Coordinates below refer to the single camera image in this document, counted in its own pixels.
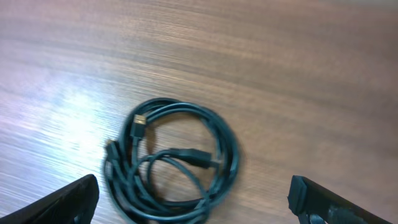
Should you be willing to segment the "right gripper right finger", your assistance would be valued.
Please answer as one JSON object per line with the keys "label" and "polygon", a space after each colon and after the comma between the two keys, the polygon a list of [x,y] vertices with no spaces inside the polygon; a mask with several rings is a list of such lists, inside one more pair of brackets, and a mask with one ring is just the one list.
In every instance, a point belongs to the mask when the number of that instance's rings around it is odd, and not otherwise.
{"label": "right gripper right finger", "polygon": [[287,199],[300,223],[388,223],[304,176],[292,177]]}

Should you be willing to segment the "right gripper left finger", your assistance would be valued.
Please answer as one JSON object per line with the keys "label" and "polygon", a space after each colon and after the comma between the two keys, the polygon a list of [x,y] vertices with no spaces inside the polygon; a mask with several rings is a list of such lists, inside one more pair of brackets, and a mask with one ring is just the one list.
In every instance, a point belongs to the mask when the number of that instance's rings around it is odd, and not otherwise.
{"label": "right gripper left finger", "polygon": [[90,224],[99,200],[97,178],[88,174],[1,218],[1,224]]}

